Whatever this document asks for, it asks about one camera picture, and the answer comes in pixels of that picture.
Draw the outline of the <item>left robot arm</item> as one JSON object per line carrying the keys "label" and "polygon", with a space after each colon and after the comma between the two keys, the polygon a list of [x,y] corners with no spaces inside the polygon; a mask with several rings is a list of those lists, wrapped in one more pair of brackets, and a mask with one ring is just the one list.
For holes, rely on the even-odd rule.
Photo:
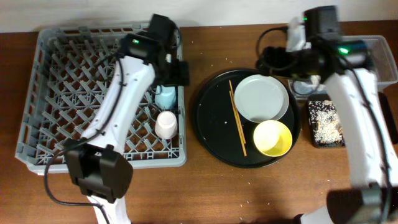
{"label": "left robot arm", "polygon": [[153,14],[149,28],[120,40],[111,84],[79,140],[63,148],[72,183],[94,207],[98,223],[129,223],[124,196],[133,166],[123,156],[129,128],[152,85],[187,86],[188,63],[173,55],[181,45],[176,23]]}

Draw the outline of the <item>black rectangular tray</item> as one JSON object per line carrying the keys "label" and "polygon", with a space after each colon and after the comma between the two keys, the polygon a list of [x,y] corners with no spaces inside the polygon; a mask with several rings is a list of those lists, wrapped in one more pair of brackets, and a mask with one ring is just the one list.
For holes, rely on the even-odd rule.
{"label": "black rectangular tray", "polygon": [[[385,94],[379,92],[379,102],[390,139],[397,144],[397,127]],[[317,148],[344,147],[343,128],[333,102],[327,94],[311,95],[306,103],[312,143]]]}

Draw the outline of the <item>light blue plastic cup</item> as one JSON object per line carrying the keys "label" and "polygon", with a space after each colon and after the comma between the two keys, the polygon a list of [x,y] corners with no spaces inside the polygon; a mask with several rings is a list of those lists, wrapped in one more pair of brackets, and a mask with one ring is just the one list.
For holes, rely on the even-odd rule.
{"label": "light blue plastic cup", "polygon": [[172,110],[177,103],[177,92],[174,86],[158,85],[155,91],[155,104],[162,110]]}

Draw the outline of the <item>white round plate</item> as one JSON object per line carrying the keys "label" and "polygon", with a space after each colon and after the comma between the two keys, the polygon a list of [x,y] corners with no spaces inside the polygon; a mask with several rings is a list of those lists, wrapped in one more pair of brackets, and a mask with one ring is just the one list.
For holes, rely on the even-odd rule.
{"label": "white round plate", "polygon": [[278,120],[285,115],[289,94],[278,79],[251,75],[235,88],[234,102],[241,116],[253,123],[261,123]]}

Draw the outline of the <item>white paper cup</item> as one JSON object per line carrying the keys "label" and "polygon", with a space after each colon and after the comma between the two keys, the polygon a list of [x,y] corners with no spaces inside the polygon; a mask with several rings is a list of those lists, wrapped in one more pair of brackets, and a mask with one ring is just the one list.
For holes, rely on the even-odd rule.
{"label": "white paper cup", "polygon": [[172,139],[177,134],[177,117],[171,111],[161,112],[155,123],[155,133],[161,139]]}

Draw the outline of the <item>food scraps pile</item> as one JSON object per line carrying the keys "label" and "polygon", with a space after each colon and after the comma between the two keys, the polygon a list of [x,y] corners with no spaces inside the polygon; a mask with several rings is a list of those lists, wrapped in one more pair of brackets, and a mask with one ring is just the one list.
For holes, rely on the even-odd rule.
{"label": "food scraps pile", "polygon": [[343,128],[331,100],[308,103],[313,139],[318,147],[344,146]]}

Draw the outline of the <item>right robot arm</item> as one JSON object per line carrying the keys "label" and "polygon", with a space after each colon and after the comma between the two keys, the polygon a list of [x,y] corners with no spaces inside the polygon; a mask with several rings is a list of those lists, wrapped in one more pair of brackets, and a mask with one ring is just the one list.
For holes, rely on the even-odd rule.
{"label": "right robot arm", "polygon": [[397,220],[397,154],[379,103],[370,51],[344,40],[335,6],[306,10],[282,28],[287,59],[257,50],[266,76],[318,75],[334,103],[348,153],[351,188],[332,190],[326,205],[299,214],[294,223],[384,223]]}

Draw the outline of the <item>grey dishwasher rack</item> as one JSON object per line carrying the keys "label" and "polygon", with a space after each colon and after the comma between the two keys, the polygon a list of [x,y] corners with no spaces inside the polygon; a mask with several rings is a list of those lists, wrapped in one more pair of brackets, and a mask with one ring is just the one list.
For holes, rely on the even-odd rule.
{"label": "grey dishwasher rack", "polygon": [[[112,54],[120,39],[147,28],[146,23],[135,23],[40,31],[15,153],[31,172],[67,172],[58,152],[65,140],[78,139],[97,114],[110,84]],[[186,162],[182,87],[177,87],[176,96],[173,112],[178,132],[166,140],[154,131],[161,112],[155,92],[149,90],[143,96],[124,147],[124,157],[133,168],[180,167]]]}

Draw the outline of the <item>wooden chopstick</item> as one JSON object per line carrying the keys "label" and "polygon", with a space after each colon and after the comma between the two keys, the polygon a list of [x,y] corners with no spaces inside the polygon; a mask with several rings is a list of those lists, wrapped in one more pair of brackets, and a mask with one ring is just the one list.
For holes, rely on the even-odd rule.
{"label": "wooden chopstick", "polygon": [[239,124],[238,114],[237,114],[237,111],[236,111],[236,108],[235,108],[235,105],[234,105],[234,102],[233,102],[233,96],[232,96],[231,90],[229,91],[229,97],[230,97],[231,105],[232,105],[232,108],[233,108],[234,118],[235,118],[236,126],[237,126],[237,129],[238,129],[238,134],[239,134],[239,139],[240,139],[240,142],[241,142],[241,147],[242,147],[242,150],[243,150],[243,155],[244,155],[244,157],[246,157],[247,156],[247,152],[246,152],[246,148],[245,148],[243,135],[242,135],[242,132],[241,132],[241,125]]}
{"label": "wooden chopstick", "polygon": [[237,107],[236,107],[236,104],[235,104],[235,101],[234,101],[234,92],[233,92],[233,86],[232,86],[231,80],[228,80],[228,83],[229,83],[229,88],[230,88],[230,90],[231,90],[231,92],[232,92],[233,102],[234,102],[234,105],[235,105],[235,108],[236,108],[236,111],[237,111],[237,114],[238,114],[239,124],[241,125],[241,132],[242,132],[242,135],[243,135],[244,143],[246,144],[246,139],[245,139],[245,137],[244,137],[243,127],[242,127],[242,124],[241,124],[239,112],[238,112],[238,110],[237,110]]}

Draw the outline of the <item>clear plastic waste bin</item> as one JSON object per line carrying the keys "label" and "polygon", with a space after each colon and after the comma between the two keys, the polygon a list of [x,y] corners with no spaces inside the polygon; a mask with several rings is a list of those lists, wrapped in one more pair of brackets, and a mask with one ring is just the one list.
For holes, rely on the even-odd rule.
{"label": "clear plastic waste bin", "polygon": [[[362,40],[371,53],[373,70],[377,75],[377,87],[383,92],[388,86],[397,83],[397,65],[387,40],[381,35],[346,35],[343,40]],[[289,89],[297,100],[305,100],[310,94],[324,94],[324,85],[313,91],[318,80],[301,82],[288,81]]]}

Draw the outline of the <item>yellow bowl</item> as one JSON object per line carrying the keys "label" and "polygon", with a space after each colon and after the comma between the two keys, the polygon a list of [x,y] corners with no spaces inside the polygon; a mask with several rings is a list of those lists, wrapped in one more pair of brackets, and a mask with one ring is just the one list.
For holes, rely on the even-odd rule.
{"label": "yellow bowl", "polygon": [[268,120],[258,124],[253,132],[256,149],[269,157],[283,156],[293,145],[290,129],[280,121]]}

